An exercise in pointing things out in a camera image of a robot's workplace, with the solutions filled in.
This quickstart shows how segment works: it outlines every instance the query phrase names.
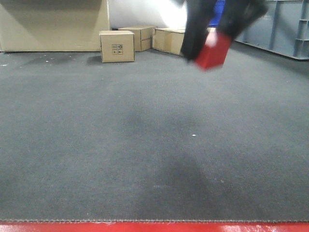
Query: gray metal shelving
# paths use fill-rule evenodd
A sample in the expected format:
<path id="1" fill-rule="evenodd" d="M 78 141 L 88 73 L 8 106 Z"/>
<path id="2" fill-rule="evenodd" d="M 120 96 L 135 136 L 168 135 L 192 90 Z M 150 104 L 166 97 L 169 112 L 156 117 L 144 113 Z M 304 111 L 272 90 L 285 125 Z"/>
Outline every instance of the gray metal shelving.
<path id="1" fill-rule="evenodd" d="M 309 0 L 267 0 L 267 14 L 236 41 L 299 60 L 309 59 Z"/>

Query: small cardboard box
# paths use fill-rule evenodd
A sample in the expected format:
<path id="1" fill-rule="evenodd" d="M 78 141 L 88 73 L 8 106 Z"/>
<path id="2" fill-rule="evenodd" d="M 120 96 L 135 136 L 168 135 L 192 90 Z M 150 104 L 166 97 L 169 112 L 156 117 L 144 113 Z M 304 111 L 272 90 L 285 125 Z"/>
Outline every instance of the small cardboard box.
<path id="1" fill-rule="evenodd" d="M 133 32 L 128 30 L 102 30 L 99 35 L 102 63 L 135 60 Z"/>
<path id="2" fill-rule="evenodd" d="M 153 48 L 162 52 L 181 56 L 185 29 L 155 28 L 153 31 Z"/>
<path id="3" fill-rule="evenodd" d="M 119 28 L 118 30 L 129 30 L 134 33 L 134 48 L 136 52 L 142 52 L 152 48 L 153 29 L 156 26 L 132 26 Z"/>

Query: gray carpet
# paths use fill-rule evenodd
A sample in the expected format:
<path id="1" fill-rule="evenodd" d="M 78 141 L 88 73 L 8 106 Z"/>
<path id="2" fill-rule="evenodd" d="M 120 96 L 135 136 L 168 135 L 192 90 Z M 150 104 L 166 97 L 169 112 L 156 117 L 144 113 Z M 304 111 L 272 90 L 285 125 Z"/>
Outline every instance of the gray carpet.
<path id="1" fill-rule="evenodd" d="M 0 54 L 0 220 L 309 220 L 309 64 L 235 43 Z"/>

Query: blue object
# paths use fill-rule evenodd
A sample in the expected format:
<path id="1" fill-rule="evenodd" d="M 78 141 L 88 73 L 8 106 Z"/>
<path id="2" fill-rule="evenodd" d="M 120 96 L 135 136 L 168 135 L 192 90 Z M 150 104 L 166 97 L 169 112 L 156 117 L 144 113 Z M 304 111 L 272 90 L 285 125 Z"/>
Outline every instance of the blue object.
<path id="1" fill-rule="evenodd" d="M 209 23 L 210 28 L 216 28 L 220 22 L 223 10 L 224 10 L 225 0 L 217 0 L 217 3 L 214 7 L 214 17 Z"/>

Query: red floor strip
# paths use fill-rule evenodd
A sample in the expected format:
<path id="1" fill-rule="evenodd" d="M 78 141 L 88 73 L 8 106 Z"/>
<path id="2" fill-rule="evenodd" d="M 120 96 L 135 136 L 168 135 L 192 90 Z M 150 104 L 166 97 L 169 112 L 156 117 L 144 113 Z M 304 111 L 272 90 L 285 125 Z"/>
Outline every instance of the red floor strip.
<path id="1" fill-rule="evenodd" d="M 0 222 L 0 232 L 309 232 L 309 223 Z"/>

